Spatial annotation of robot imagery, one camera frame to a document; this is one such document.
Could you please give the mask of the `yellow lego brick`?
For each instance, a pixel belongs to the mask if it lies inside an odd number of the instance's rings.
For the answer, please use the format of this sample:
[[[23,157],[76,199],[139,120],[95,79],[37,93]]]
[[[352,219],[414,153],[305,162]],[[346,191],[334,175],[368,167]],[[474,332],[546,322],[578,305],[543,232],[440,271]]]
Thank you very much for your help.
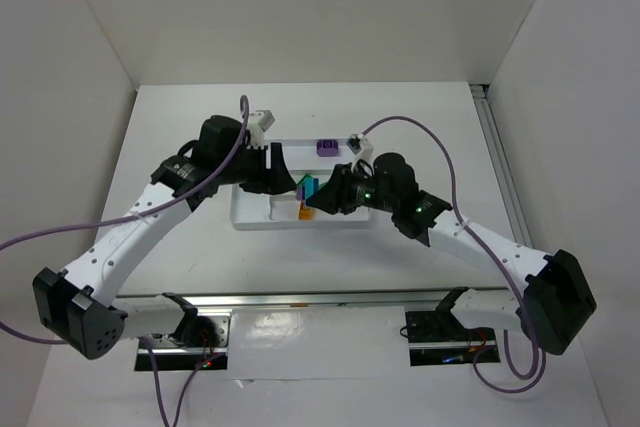
[[[306,205],[305,201],[299,203],[298,219],[300,221],[312,221],[314,218],[314,209]]]

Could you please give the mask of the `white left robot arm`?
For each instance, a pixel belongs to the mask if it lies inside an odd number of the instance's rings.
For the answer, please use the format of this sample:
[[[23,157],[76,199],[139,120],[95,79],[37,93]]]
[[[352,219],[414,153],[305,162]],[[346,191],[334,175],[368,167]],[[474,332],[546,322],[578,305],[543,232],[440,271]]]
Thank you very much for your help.
[[[243,121],[214,115],[197,139],[152,173],[135,202],[132,221],[111,228],[60,272],[43,269],[33,280],[41,323],[89,360],[121,339],[166,335],[179,345],[214,335],[212,322],[184,297],[162,293],[140,302],[114,301],[128,277],[177,225],[224,185],[254,194],[295,190],[281,143],[266,143],[272,113]]]

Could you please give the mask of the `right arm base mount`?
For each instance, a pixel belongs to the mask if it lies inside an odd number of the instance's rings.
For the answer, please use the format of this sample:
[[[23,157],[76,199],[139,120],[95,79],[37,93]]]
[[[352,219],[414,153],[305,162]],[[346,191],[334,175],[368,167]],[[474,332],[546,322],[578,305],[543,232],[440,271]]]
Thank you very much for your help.
[[[477,354],[479,363],[500,362],[492,329],[466,329],[444,312],[408,311],[399,334],[408,342],[412,367],[472,364]]]

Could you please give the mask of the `teal lego brick front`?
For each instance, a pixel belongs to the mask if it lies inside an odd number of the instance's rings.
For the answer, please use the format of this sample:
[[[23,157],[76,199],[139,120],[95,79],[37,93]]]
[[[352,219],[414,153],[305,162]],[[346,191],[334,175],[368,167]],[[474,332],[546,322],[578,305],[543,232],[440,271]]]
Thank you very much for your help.
[[[317,190],[319,189],[319,186],[320,186],[319,179],[317,177],[313,177],[313,179],[310,179],[307,182],[305,182],[304,186],[305,186],[306,196],[307,196],[307,198],[305,200],[305,202],[306,202],[307,199],[310,198],[311,196],[313,196],[317,192]]]

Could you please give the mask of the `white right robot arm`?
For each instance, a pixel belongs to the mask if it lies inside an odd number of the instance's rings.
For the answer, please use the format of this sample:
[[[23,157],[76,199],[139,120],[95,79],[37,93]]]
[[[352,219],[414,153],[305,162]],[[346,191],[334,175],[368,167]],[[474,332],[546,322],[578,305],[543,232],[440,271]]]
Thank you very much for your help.
[[[413,168],[397,153],[380,155],[371,173],[361,166],[335,166],[307,204],[330,215],[348,215],[360,207],[388,212],[407,238],[504,281],[505,295],[456,288],[445,297],[440,310],[467,329],[521,332],[542,351],[561,355],[596,310],[573,254],[523,246],[462,216],[420,189]]]

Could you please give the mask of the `green lego brick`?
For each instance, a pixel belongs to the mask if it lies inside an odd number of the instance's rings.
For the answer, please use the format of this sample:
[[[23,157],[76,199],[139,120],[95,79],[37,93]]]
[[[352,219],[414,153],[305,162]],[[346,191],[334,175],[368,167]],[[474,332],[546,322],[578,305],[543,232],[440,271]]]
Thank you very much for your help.
[[[308,180],[313,179],[313,177],[309,174],[304,175],[299,181],[298,181],[298,185],[304,185],[305,182],[307,182]]]

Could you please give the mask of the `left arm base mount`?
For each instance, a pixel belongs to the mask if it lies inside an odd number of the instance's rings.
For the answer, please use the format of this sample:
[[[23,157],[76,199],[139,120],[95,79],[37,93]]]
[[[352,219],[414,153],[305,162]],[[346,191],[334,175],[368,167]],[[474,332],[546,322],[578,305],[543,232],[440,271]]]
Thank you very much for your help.
[[[187,372],[198,365],[202,371],[227,369],[231,311],[205,309],[203,317],[206,321],[185,343],[161,334],[147,339],[159,372]]]

